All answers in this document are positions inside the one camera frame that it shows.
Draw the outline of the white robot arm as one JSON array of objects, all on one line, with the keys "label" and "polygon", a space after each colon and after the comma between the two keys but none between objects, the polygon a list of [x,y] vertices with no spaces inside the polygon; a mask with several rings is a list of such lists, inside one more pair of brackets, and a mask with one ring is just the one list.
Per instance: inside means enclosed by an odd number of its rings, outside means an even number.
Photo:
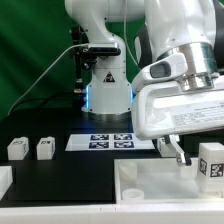
[{"label": "white robot arm", "polygon": [[130,115],[140,140],[224,126],[224,4],[220,0],[65,0],[87,37],[80,48],[92,78],[84,112]]}]

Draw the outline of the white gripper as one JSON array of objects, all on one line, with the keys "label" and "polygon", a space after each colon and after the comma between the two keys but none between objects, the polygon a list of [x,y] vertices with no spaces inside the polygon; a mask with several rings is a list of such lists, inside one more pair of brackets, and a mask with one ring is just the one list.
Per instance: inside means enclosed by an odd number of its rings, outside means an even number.
[{"label": "white gripper", "polygon": [[175,154],[178,166],[191,166],[190,155],[172,134],[224,127],[224,79],[216,79],[210,90],[193,92],[182,92],[175,81],[148,85],[133,100],[132,125],[140,140],[165,136],[165,145]]}]

